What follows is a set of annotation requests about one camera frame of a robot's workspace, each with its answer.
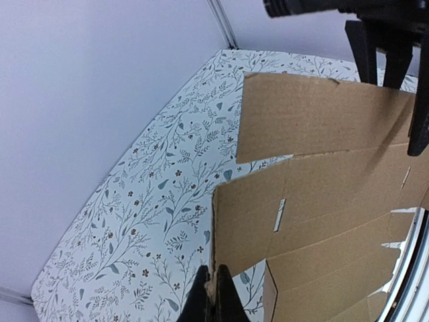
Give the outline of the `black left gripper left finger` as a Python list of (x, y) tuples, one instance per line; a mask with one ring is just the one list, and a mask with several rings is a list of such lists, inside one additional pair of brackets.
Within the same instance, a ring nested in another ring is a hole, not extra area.
[(205, 284), (209, 279), (208, 266), (200, 266), (177, 322), (210, 321), (211, 303), (205, 289)]

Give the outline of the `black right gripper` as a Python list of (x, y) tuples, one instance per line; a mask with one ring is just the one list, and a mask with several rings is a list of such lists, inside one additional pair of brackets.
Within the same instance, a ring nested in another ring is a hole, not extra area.
[(412, 61), (413, 47), (428, 45), (427, 1), (264, 1), (271, 18), (323, 11), (355, 14), (345, 31), (362, 83), (376, 85), (377, 51), (385, 54), (383, 86), (399, 89)]

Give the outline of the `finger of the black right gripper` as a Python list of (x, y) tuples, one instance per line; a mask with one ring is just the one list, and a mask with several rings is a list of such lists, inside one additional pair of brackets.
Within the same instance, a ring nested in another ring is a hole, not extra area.
[(410, 127), (409, 156), (419, 156), (428, 146), (428, 43), (422, 43), (418, 88)]

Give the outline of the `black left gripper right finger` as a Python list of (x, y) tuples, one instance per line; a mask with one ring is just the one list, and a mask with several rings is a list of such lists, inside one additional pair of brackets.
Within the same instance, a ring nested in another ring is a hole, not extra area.
[(217, 270), (214, 321), (246, 322), (247, 315), (239, 298), (228, 267), (221, 264)]

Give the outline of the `brown cardboard paper box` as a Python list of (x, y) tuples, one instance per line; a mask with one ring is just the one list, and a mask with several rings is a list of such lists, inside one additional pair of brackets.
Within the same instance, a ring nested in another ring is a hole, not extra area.
[(428, 154), (410, 157), (415, 95), (311, 76), (245, 75), (236, 160), (281, 161), (220, 184), (212, 268), (265, 261), (267, 321), (376, 321)]

